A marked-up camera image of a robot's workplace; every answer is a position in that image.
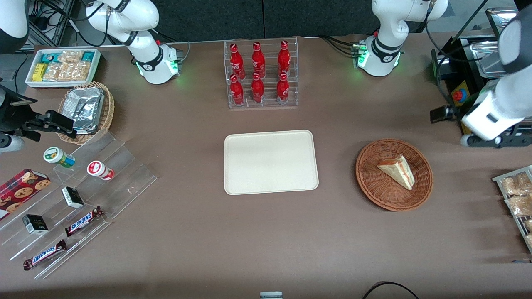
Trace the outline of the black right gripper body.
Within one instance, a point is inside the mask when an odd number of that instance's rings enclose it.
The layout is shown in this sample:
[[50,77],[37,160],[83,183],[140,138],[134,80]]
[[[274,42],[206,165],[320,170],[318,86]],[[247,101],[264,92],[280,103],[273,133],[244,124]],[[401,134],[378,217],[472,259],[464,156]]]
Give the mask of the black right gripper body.
[[1,86],[3,98],[0,107],[1,132],[8,135],[25,135],[27,131],[37,131],[38,127],[32,121],[38,116],[31,104],[38,100],[26,97],[5,86]]

